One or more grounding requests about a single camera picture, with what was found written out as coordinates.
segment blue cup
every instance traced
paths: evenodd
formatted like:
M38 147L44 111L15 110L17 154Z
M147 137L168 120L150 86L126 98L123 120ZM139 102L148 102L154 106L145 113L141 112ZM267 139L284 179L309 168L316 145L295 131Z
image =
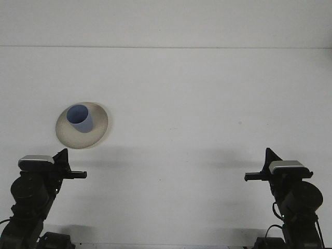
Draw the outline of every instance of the blue cup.
M92 117L85 105L74 105L67 111L68 122L79 132L88 133L93 128Z

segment cable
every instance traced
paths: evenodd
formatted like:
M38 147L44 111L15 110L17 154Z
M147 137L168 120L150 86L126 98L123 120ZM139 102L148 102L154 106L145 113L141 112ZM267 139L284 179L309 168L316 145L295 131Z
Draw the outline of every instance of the cable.
M4 223L4 222L9 222L10 219L4 219L2 222L0 222L0 224Z
M265 238L264 238L264 240L265 240L265 244L266 244L266 237L268 236L268 232L269 232L269 230L270 230L272 227L278 227L278 228L282 229L282 226L279 226L279 225L277 225L277 224L273 224L273 225L271 225L271 226L268 228L268 230L266 231L266 233L265 233Z
M282 218L282 217L276 212L274 205L276 205L276 202L274 202L274 203L272 204L272 211L273 211L274 215L275 215L278 219L284 221L284 219L283 219L283 218Z
M318 222L318 220L316 221L316 223L317 223L317 227L318 227L318 233L320 234L320 237L321 237L322 247L323 247L323 249L325 249L320 223Z

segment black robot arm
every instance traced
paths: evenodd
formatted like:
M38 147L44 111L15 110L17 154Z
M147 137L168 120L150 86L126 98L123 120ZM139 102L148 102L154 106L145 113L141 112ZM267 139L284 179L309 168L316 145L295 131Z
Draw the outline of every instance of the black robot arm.
M255 247L263 249L277 247L288 249L321 249L324 247L315 223L318 216L315 211L322 205L323 196L311 183L303 181L311 178L313 172L298 161L284 161L270 148L266 149L263 169L257 173L246 173L244 179L269 181L280 216L273 212L284 223L282 231L285 243L279 238L258 238Z
M67 149L54 157L25 156L19 160L19 168L21 176L10 189L16 204L1 234L0 249L34 248L63 179L87 177L87 172L71 170Z

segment beige plate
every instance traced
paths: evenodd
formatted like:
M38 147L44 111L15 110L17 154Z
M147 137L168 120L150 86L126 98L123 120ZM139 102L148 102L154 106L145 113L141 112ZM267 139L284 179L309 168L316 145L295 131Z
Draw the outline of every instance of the beige plate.
M83 149L94 145L106 133L108 117L106 111L99 105L91 102L78 103L85 105L91 112L93 129L88 133L77 131L67 120L68 107L58 118L56 134L61 143L73 149Z

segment white wall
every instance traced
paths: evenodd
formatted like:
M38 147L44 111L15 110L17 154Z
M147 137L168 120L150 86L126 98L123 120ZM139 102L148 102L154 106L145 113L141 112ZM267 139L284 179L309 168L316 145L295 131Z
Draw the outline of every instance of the white wall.
M332 46L330 0L0 1L0 45Z
M64 182L46 230L83 243L253 245L278 223L268 184L243 179L269 146L314 171L329 246L332 50L285 48L330 47L330 6L1 1L0 216L11 215L18 159L60 151L58 116L94 101L112 128L69 150L88 178Z

